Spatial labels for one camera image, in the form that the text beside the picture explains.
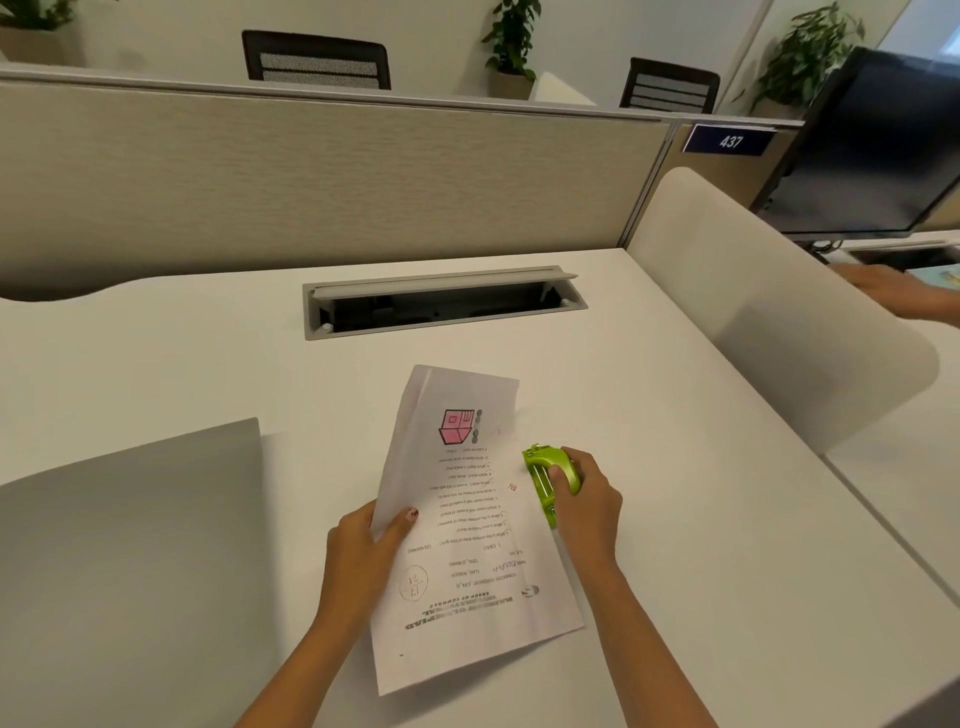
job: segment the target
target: desk surface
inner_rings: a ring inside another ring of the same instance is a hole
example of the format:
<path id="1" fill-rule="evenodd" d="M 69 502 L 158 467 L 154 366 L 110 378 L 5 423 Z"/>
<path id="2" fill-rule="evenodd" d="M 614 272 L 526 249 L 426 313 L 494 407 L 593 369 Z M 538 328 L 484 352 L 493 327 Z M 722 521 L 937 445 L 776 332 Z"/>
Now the desk surface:
<path id="1" fill-rule="evenodd" d="M 912 324 L 940 354 L 937 380 L 828 459 L 960 595 L 960 330 Z"/>
<path id="2" fill-rule="evenodd" d="M 546 264 L 588 310 L 303 339 L 303 283 Z M 285 650 L 428 363 L 518 377 L 521 433 L 596 454 L 624 495 L 621 566 L 720 725 L 879 726 L 960 673 L 960 610 L 622 250 L 148 279 L 0 301 L 0 330 L 0 482 L 260 419 Z M 586 630 L 393 696 L 361 643 L 323 715 L 621 725 L 575 589 Z"/>

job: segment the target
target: lime green stapler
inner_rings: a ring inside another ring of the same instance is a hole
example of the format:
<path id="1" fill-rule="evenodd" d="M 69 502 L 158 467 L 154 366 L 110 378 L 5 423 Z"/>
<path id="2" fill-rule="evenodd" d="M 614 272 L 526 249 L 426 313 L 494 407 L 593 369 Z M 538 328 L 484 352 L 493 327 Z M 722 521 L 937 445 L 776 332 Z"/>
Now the lime green stapler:
<path id="1" fill-rule="evenodd" d="M 540 505 L 543 507 L 543 514 L 550 523 L 551 528 L 557 527 L 557 513 L 554 510 L 554 499 L 556 495 L 553 492 L 553 484 L 547 475 L 550 466 L 556 465 L 566 475 L 566 481 L 570 484 L 570 493 L 576 496 L 580 493 L 580 476 L 576 468 L 570 462 L 569 456 L 560 448 L 551 448 L 549 445 L 533 445 L 530 449 L 523 451 L 523 463 L 527 466 L 530 477 L 533 478 L 534 488 L 537 489 L 537 496 L 540 498 Z"/>

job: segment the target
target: pink house drawing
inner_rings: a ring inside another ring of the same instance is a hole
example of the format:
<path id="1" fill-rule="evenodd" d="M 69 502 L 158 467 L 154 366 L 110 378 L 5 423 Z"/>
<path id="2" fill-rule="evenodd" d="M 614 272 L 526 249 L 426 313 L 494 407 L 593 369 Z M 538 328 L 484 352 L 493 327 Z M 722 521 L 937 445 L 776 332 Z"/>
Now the pink house drawing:
<path id="1" fill-rule="evenodd" d="M 462 445 L 473 429 L 472 409 L 448 409 L 444 412 L 444 424 L 440 436 L 445 445 Z"/>

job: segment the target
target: cubicle partition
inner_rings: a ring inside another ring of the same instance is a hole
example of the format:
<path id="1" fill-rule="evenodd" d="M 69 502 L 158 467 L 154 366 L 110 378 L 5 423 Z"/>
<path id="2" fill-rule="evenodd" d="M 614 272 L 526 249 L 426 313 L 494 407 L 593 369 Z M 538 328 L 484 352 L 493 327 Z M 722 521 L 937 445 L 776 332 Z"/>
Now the cubicle partition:
<path id="1" fill-rule="evenodd" d="M 920 225 L 918 232 L 960 230 L 960 185 L 957 185 Z"/>
<path id="2" fill-rule="evenodd" d="M 712 119 L 711 123 L 722 124 L 724 122 Z M 740 125 L 743 123 L 743 119 L 730 119 L 726 123 L 731 126 Z M 773 174 L 790 143 L 797 135 L 797 129 L 800 128 L 801 124 L 799 122 L 794 124 L 796 128 L 791 128 L 793 125 L 785 126 L 784 124 L 772 127 L 776 129 L 776 133 L 759 156 L 703 154 L 685 151 L 686 142 L 693 132 L 695 122 L 682 121 L 674 126 L 664 146 L 661 162 L 651 173 L 649 189 L 636 210 L 635 218 L 622 241 L 623 244 L 629 243 L 633 237 L 636 225 L 646 211 L 653 194 L 657 191 L 660 180 L 667 172 L 677 167 L 689 167 L 744 207 L 750 206 L 760 189 L 770 179 L 770 175 Z"/>
<path id="3" fill-rule="evenodd" d="M 749 202 L 797 126 L 779 122 L 761 159 L 685 155 L 696 121 L 731 123 L 12 66 L 0 72 L 0 295 L 612 248 L 672 166 Z"/>

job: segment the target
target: green plant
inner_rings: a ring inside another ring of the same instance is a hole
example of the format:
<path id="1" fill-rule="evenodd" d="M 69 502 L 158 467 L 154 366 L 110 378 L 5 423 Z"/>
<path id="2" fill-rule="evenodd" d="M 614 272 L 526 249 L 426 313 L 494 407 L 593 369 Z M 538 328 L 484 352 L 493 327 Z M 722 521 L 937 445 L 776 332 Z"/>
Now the green plant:
<path id="1" fill-rule="evenodd" d="M 754 107 L 762 98 L 805 109 L 827 76 L 850 54 L 851 36 L 863 40 L 863 20 L 831 3 L 793 18 L 793 27 L 774 52 L 766 71 L 756 80 Z"/>
<path id="2" fill-rule="evenodd" d="M 73 20 L 73 4 L 77 0 L 54 0 L 42 8 L 39 0 L 0 0 L 0 27 L 28 31 L 55 31 Z"/>
<path id="3" fill-rule="evenodd" d="M 537 74 L 527 68 L 527 53 L 533 48 L 531 37 L 534 20 L 540 17 L 540 0 L 503 0 L 493 9 L 493 14 L 500 17 L 480 41 L 493 43 L 493 55 L 487 60 L 487 67 L 535 81 Z"/>

